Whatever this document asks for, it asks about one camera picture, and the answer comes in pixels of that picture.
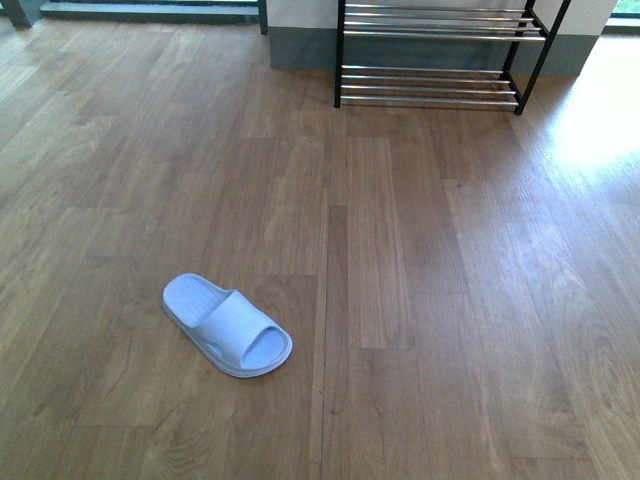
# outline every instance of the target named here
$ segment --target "black metal frame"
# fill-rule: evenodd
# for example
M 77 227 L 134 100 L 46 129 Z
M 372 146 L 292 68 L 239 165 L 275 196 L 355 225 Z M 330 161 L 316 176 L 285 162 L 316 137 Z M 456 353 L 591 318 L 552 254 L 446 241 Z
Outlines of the black metal frame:
M 533 88 L 538 80 L 538 77 L 540 76 L 540 72 L 542 71 L 542 67 L 544 66 L 545 60 L 547 59 L 547 56 L 549 54 L 549 51 L 553 45 L 553 42 L 558 34 L 558 31 L 560 29 L 560 25 L 562 24 L 562 21 L 564 20 L 564 17 L 567 13 L 567 10 L 569 9 L 569 6 L 571 4 L 571 0 L 563 0 L 562 4 L 560 5 L 560 8 L 558 9 L 558 13 L 555 17 L 555 20 L 553 22 L 553 26 L 551 27 L 551 29 L 547 29 L 547 27 L 543 24 L 543 22 L 540 20 L 540 18 L 536 15 L 536 13 L 533 11 L 534 5 L 535 5 L 536 0 L 526 0 L 526 3 L 524 5 L 524 8 L 522 10 L 518 10 L 517 12 L 521 13 L 521 16 L 519 17 L 520 19 L 522 19 L 522 21 L 520 21 L 518 23 L 518 29 L 515 31 L 515 33 L 513 34 L 513 38 L 517 38 L 511 41 L 511 46 L 509 47 L 509 52 L 507 53 L 507 56 L 505 58 L 505 62 L 502 68 L 502 73 L 500 74 L 500 79 L 503 81 L 507 81 L 509 84 L 509 88 L 511 89 L 512 93 L 513 93 L 513 98 L 515 98 L 515 101 L 517 102 L 517 106 L 514 108 L 514 113 L 516 115 L 521 115 L 524 111 L 524 108 L 531 96 L 531 92 L 533 91 Z M 416 10 L 430 10 L 430 11 L 438 11 L 438 10 L 447 10 L 447 11 L 456 11 L 456 10 L 461 10 L 461 11 L 481 11 L 483 9 L 457 9 L 457 8 L 436 8 L 436 7 L 400 7 L 400 6 L 377 6 L 374 8 L 378 8 L 378 9 L 392 9 L 392 10 L 410 10 L 412 8 L 415 8 Z M 343 68 L 344 66 L 344 40 L 345 40 L 345 16 L 346 16 L 346 9 L 347 9 L 347 0 L 339 0 L 338 2 L 338 32 L 337 32 L 337 41 L 336 41 L 336 66 L 335 66 L 335 97 L 334 97 L 334 107 L 336 108 L 340 108 L 341 105 L 341 99 L 342 99 L 342 90 L 343 90 Z M 370 16 L 369 14 L 354 14 L 354 13 L 350 13 L 351 16 Z M 403 15 L 397 15 L 395 18 L 413 18 L 411 16 L 405 17 Z M 529 78 L 529 81 L 524 89 L 524 91 L 521 91 L 518 86 L 516 85 L 516 82 L 511 74 L 511 68 L 513 66 L 513 62 L 516 58 L 516 55 L 518 53 L 518 49 L 520 46 L 520 43 L 523 40 L 531 40 L 531 38 L 527 38 L 525 37 L 525 29 L 527 27 L 527 25 L 530 24 L 532 26 L 534 26 L 536 29 L 538 29 L 538 33 L 540 35 L 540 37 L 542 37 L 541 39 L 544 41 L 542 50 L 538 56 L 538 60 L 536 61 L 536 64 L 533 68 L 533 72 L 531 73 L 531 77 Z M 351 27 L 351 30 L 349 32 L 351 35 L 354 34 L 363 34 L 363 35 L 372 35 L 372 36 L 399 36 L 401 34 L 395 33 L 394 29 L 390 29 L 390 32 L 380 32 L 380 33 L 376 33 L 375 31 L 371 32 L 371 31 L 364 31 L 364 32 L 360 32 L 360 31 L 353 31 L 353 27 Z M 460 36 L 460 35 L 449 35 L 449 38 L 451 39 L 455 39 L 455 40 L 470 40 L 470 39 L 476 39 L 477 37 L 472 37 L 469 36 L 468 38 L 465 36 Z M 501 38 L 497 38 L 497 37 L 488 37 L 488 38 L 480 38 L 481 40 L 505 40 L 504 37 Z M 371 100 L 373 99 L 373 97 L 371 96 L 362 96 L 361 97 L 362 100 Z M 438 102 L 437 99 L 434 97 L 432 99 L 433 103 L 449 103 L 447 102 Z M 467 100 L 461 100 L 460 101 L 461 104 L 473 104 L 474 102 L 472 101 L 467 101 Z M 478 100 L 476 102 L 477 104 L 482 104 L 483 102 Z

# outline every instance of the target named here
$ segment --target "laminate flooring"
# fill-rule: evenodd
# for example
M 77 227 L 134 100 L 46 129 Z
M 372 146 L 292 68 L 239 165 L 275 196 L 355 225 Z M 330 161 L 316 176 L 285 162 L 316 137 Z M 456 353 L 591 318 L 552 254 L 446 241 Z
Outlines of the laminate flooring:
M 0 478 L 640 478 L 640 38 L 521 117 L 336 110 L 268 57 L 0 18 Z M 183 272 L 290 359 L 218 371 Z

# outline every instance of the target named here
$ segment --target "slipper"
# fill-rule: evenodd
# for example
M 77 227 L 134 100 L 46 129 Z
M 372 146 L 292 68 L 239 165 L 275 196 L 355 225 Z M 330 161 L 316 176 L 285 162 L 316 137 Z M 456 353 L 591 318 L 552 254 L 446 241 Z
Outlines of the slipper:
M 162 294 L 164 309 L 223 372 L 257 377 L 284 363 L 291 337 L 237 290 L 223 290 L 193 273 L 174 278 Z

